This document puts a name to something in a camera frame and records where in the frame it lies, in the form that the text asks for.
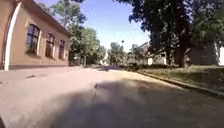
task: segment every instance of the green foliage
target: green foliage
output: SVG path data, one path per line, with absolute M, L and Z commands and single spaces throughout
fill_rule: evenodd
M 195 1 L 193 6 L 192 42 L 196 47 L 210 43 L 223 45 L 224 1 Z
M 58 3 L 51 6 L 56 18 L 64 27 L 72 27 L 85 22 L 86 17 L 81 13 L 80 4 L 69 0 L 59 0 Z
M 151 53 L 165 52 L 168 63 L 185 67 L 192 47 L 224 40 L 224 0 L 116 0 L 133 7 L 129 20 L 151 32 Z
M 87 63 L 97 63 L 105 57 L 106 49 L 100 45 L 100 41 L 97 39 L 97 34 L 94 29 L 81 28 L 80 39 L 74 40 L 71 46 L 70 54 L 74 56 L 80 56 L 81 58 L 87 57 Z
M 50 14 L 51 16 L 54 16 L 54 13 L 52 12 L 50 7 L 47 7 L 44 3 L 38 3 L 38 5 L 48 14 Z
M 112 42 L 108 51 L 108 60 L 110 64 L 119 65 L 124 60 L 124 48 L 118 43 Z
M 132 44 L 132 48 L 128 53 L 128 60 L 131 63 L 138 63 L 142 59 L 144 59 L 143 49 L 139 47 L 137 44 Z
M 141 22 L 143 31 L 151 32 L 152 49 L 150 52 L 179 50 L 184 59 L 190 47 L 188 4 L 185 0 L 116 0 L 133 7 L 129 20 Z

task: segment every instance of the lawn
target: lawn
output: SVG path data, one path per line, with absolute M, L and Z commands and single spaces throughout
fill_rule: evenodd
M 224 67 L 191 66 L 189 68 L 139 69 L 159 77 L 224 92 Z

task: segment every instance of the window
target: window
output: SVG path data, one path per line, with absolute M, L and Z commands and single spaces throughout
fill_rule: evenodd
M 40 29 L 37 26 L 30 24 L 26 39 L 27 53 L 37 54 L 39 35 Z
M 48 34 L 45 55 L 47 57 L 53 57 L 54 54 L 54 39 L 52 34 Z
M 61 40 L 59 45 L 59 58 L 64 59 L 65 52 L 65 41 Z

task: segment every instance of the curb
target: curb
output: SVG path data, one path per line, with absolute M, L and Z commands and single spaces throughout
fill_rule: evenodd
M 148 77 L 158 79 L 158 80 L 161 80 L 161 81 L 164 81 L 164 82 L 167 82 L 167 83 L 170 83 L 170 84 L 173 84 L 173 85 L 176 85 L 176 86 L 188 89 L 188 90 L 192 90 L 195 92 L 199 92 L 199 93 L 202 93 L 205 95 L 209 95 L 209 96 L 224 100 L 224 93 L 220 92 L 220 91 L 216 91 L 216 90 L 212 90 L 212 89 L 208 89 L 208 88 L 204 88 L 204 87 L 198 87 L 195 85 L 191 85 L 191 84 L 187 84 L 187 83 L 183 83 L 183 82 L 179 82 L 179 81 L 175 81 L 175 80 L 169 80 L 166 78 L 158 77 L 156 75 L 148 74 L 144 71 L 143 72 L 136 71 L 136 72 L 141 75 L 144 75 L 144 76 L 148 76 Z

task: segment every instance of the asphalt road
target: asphalt road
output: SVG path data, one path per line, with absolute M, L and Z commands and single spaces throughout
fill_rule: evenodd
M 224 101 L 118 68 L 24 72 L 0 79 L 7 128 L 224 126 Z

